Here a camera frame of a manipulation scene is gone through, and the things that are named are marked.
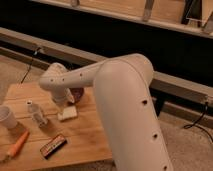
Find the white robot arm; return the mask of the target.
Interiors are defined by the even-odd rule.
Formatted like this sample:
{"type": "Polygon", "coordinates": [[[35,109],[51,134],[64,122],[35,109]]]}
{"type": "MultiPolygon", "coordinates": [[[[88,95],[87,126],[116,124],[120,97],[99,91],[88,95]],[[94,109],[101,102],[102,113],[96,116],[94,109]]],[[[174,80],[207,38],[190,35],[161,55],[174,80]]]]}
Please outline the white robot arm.
{"type": "Polygon", "coordinates": [[[93,88],[118,171],[174,171],[149,91],[153,75],[147,57],[128,54],[72,71],[53,63],[39,86],[58,104],[70,88],[93,88]]]}

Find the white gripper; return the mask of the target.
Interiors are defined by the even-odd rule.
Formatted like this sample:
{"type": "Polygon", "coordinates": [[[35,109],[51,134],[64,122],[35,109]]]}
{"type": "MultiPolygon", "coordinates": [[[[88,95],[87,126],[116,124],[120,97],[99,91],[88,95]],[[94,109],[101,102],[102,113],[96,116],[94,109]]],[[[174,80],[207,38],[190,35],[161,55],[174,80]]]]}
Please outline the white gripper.
{"type": "Polygon", "coordinates": [[[74,96],[69,89],[54,91],[51,93],[52,100],[57,106],[64,106],[75,102],[74,96]]]}

